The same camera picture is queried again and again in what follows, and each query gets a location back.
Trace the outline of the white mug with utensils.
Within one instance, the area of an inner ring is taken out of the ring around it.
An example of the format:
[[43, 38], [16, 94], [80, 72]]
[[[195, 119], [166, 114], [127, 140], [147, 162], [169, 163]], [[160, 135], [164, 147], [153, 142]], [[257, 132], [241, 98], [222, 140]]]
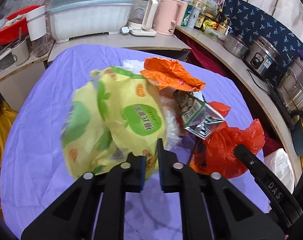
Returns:
[[11, 48], [11, 52], [17, 66], [25, 63], [30, 57], [26, 39], [16, 41]]

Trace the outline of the white blender cup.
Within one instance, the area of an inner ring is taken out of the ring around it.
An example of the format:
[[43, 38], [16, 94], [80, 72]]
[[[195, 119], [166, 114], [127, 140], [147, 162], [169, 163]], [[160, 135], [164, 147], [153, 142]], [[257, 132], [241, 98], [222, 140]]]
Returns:
[[28, 12], [26, 14], [26, 20], [34, 54], [36, 57], [41, 57], [49, 51], [45, 5], [41, 5], [38, 8]]

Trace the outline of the yellow green snack bag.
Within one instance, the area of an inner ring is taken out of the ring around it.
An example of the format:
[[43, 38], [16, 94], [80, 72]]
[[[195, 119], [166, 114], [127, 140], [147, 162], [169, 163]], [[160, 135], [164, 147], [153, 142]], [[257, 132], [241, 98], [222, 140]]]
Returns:
[[110, 66], [91, 72], [90, 81], [73, 93], [61, 132], [68, 172], [101, 174], [143, 155], [146, 178], [155, 169], [156, 144], [166, 136], [158, 89], [142, 75]]

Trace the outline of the orange plastic snack wrapper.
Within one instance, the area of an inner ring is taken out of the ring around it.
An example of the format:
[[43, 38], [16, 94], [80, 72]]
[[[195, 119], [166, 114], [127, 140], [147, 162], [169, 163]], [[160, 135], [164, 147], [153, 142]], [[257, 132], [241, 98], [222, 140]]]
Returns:
[[193, 77], [178, 60], [147, 58], [140, 74], [159, 90], [172, 88], [185, 92], [199, 92], [206, 85]]

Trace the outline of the silver rice cooker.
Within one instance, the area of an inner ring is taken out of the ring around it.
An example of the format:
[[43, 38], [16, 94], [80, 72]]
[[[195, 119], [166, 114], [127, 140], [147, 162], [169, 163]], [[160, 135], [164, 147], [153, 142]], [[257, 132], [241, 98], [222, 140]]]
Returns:
[[280, 53], [262, 35], [254, 40], [245, 56], [242, 57], [244, 63], [253, 70], [262, 80], [266, 80], [271, 67], [276, 67]]

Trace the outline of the white power plug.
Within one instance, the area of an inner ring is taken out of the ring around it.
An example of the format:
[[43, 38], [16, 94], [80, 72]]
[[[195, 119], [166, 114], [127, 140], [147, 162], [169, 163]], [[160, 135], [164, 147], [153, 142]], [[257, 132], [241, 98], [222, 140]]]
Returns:
[[121, 34], [127, 35], [130, 33], [130, 28], [128, 26], [122, 27], [121, 28]]

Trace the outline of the dark soy sauce bottle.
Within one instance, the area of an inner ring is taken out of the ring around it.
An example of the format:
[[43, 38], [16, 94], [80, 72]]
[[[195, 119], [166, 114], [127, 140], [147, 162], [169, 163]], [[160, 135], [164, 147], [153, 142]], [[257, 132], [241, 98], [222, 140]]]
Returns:
[[205, 20], [205, 17], [206, 17], [206, 5], [204, 4], [202, 6], [202, 9], [201, 9], [201, 12], [199, 13], [199, 16], [195, 22], [195, 25], [194, 25], [194, 29], [197, 29], [197, 30], [200, 30], [201, 29], [201, 26]]

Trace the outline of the small steel pot with lid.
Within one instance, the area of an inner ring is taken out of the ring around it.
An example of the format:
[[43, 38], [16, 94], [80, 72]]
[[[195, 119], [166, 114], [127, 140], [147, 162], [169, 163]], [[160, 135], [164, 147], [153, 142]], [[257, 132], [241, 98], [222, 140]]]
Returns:
[[248, 47], [243, 42], [243, 37], [228, 34], [224, 41], [223, 47], [237, 58], [241, 58], [248, 52]]

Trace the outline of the white paper towel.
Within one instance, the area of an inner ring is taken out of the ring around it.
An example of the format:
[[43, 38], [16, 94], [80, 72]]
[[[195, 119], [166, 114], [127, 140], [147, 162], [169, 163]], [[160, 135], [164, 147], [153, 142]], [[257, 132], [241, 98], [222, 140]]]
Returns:
[[143, 71], [144, 68], [144, 62], [138, 61], [138, 60], [124, 60], [123, 66], [124, 69], [134, 73], [134, 74], [141, 74], [141, 71]]

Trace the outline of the white coffee maker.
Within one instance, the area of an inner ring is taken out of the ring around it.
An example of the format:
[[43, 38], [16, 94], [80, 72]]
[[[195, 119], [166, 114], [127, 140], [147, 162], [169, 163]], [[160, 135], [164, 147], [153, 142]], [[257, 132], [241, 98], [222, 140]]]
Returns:
[[152, 29], [154, 17], [158, 7], [158, 0], [133, 0], [127, 26], [133, 36], [155, 37]]

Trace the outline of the white dish drainer with lid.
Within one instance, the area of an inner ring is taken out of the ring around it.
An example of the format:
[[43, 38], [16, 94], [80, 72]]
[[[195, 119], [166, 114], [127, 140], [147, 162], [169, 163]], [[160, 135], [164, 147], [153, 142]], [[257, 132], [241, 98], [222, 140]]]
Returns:
[[70, 38], [118, 34], [127, 25], [133, 0], [50, 0], [46, 10], [57, 43]]

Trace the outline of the white tea bottle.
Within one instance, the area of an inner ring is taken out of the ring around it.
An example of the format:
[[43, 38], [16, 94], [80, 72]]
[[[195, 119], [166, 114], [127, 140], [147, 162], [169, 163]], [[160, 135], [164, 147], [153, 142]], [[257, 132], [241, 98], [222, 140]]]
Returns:
[[201, 8], [199, 7], [194, 7], [191, 14], [190, 14], [190, 17], [189, 17], [189, 20], [188, 20], [188, 23], [187, 23], [187, 27], [188, 28], [191, 28], [193, 29], [194, 28], [194, 25], [196, 23], [196, 20], [198, 19], [199, 17], [199, 14], [201, 12]]

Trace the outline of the red plastic basin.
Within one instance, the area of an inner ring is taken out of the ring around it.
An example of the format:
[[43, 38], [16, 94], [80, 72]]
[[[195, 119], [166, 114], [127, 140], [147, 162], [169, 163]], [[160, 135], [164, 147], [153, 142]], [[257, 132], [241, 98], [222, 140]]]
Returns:
[[[38, 7], [41, 7], [41, 5], [38, 4], [38, 5], [25, 7], [7, 16], [6, 19], [12, 20], [18, 15], [24, 15], [34, 9], [37, 9]], [[19, 29], [21, 29], [22, 36], [28, 34], [26, 17], [23, 17], [22, 19], [11, 24], [10, 26], [4, 27], [3, 29], [0, 30], [0, 45], [5, 45], [17, 40], [19, 38]]]

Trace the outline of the white bag lined trash bin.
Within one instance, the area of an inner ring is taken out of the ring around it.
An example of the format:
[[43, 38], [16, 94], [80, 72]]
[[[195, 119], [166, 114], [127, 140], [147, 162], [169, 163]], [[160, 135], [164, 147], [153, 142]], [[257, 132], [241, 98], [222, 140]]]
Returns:
[[264, 158], [265, 165], [276, 177], [293, 193], [295, 188], [295, 175], [288, 154], [279, 148]]

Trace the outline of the pink electric kettle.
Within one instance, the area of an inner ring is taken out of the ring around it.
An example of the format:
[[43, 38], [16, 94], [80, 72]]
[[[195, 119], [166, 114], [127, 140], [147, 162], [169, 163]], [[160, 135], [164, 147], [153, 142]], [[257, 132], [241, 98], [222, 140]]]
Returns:
[[180, 25], [188, 4], [178, 0], [160, 0], [152, 28], [159, 34], [173, 35]]

